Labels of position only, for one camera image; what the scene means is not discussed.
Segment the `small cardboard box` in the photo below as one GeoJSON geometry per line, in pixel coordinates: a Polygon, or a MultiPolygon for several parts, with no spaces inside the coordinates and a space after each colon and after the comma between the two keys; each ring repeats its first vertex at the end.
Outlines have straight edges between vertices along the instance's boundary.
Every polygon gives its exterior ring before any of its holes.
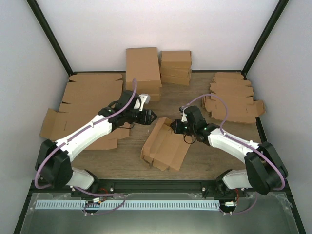
{"type": "Polygon", "coordinates": [[[148,167],[161,171],[180,170],[190,147],[191,137],[175,134],[170,127],[171,123],[169,118],[159,118],[143,145],[140,158],[148,167]]]}

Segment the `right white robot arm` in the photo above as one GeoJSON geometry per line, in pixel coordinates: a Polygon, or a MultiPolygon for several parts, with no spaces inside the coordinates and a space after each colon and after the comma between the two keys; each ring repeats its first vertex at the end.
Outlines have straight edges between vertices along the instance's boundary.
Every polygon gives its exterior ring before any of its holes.
{"type": "Polygon", "coordinates": [[[224,131],[220,126],[207,123],[196,106],[180,109],[181,119],[170,125],[175,134],[193,136],[204,143],[227,152],[244,163],[243,170],[227,170],[217,179],[217,192],[228,196],[239,188],[252,188],[261,195],[271,190],[282,190],[288,171],[274,146],[247,141],[224,131]]]}

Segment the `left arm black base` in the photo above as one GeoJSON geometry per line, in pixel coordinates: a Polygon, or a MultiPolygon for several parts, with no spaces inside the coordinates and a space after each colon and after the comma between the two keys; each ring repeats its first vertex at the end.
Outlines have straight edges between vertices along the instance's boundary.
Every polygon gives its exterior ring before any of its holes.
{"type": "Polygon", "coordinates": [[[82,192],[82,188],[73,187],[71,197],[81,197],[83,199],[87,199],[103,196],[103,194],[107,194],[104,198],[114,196],[103,180],[95,180],[88,189],[84,189],[84,192],[82,192]]]}

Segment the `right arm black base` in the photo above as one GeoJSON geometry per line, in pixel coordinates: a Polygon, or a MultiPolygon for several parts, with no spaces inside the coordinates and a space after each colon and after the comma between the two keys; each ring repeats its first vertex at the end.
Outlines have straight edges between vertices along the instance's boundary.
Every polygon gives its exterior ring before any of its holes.
{"type": "Polygon", "coordinates": [[[221,179],[204,180],[200,183],[200,186],[203,198],[235,199],[237,195],[244,196],[244,193],[239,190],[227,188],[221,179]]]}

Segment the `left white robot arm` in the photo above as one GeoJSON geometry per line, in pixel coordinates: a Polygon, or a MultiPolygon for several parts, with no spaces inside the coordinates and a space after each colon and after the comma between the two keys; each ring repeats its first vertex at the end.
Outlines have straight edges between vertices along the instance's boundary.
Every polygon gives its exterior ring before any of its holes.
{"type": "Polygon", "coordinates": [[[89,197],[99,193],[96,177],[87,170],[72,167],[72,161],[99,138],[121,128],[125,123],[151,125],[156,114],[145,109],[151,97],[125,90],[119,100],[102,108],[87,124],[70,135],[51,141],[45,140],[39,150],[35,169],[35,186],[38,189],[64,186],[79,187],[89,197]]]}

